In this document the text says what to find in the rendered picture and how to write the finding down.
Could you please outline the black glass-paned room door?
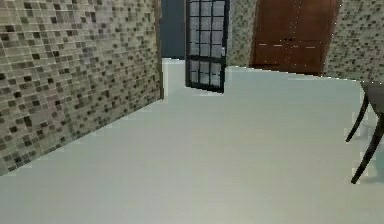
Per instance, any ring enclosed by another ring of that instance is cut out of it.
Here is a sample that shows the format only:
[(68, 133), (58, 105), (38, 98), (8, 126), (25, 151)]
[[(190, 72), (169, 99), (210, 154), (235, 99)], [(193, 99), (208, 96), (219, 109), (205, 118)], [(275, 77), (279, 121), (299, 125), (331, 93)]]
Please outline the black glass-paned room door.
[(185, 1), (185, 86), (224, 93), (230, 0)]

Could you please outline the brown wooden cupboard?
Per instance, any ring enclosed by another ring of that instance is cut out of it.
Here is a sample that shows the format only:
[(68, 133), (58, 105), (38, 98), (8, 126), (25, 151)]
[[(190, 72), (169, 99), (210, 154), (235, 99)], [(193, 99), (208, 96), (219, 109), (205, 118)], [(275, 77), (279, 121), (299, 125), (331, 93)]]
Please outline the brown wooden cupboard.
[(319, 76), (340, 0), (258, 0), (250, 66)]

